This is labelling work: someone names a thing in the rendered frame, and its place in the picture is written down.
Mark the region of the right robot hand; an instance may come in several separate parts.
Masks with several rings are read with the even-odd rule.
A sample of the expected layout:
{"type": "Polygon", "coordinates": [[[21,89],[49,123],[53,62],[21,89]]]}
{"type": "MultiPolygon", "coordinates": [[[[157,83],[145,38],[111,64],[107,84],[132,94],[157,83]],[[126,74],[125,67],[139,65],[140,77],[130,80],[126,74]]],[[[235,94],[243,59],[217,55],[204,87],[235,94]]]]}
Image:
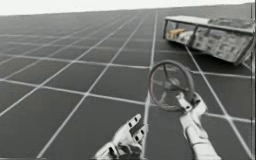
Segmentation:
{"type": "Polygon", "coordinates": [[[194,92],[192,100],[188,101],[185,94],[181,92],[176,96],[176,99],[178,100],[180,107],[184,110],[183,115],[180,117],[182,125],[194,125],[201,128],[201,117],[207,111],[207,105],[202,97],[197,92],[194,92]]]}

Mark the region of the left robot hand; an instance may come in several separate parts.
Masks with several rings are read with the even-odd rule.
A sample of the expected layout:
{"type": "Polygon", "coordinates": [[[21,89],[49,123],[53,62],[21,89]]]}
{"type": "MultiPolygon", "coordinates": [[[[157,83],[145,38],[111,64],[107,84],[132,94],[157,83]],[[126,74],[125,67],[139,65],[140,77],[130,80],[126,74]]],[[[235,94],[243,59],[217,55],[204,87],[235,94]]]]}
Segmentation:
{"type": "Polygon", "coordinates": [[[148,127],[142,125],[138,127],[142,116],[134,115],[125,122],[114,134],[108,148],[112,160],[144,160],[142,155],[143,141],[148,127]]]}

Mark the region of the dark steering wheel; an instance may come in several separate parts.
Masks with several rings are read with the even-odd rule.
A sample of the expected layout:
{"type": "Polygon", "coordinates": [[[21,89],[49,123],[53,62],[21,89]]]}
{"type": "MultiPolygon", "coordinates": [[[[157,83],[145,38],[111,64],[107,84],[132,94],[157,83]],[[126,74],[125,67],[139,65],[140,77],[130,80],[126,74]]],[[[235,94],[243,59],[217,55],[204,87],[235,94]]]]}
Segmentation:
{"type": "Polygon", "coordinates": [[[149,73],[148,90],[153,103],[169,112],[184,110],[181,100],[195,101],[195,85],[190,69],[174,60],[157,62],[149,73]]]}

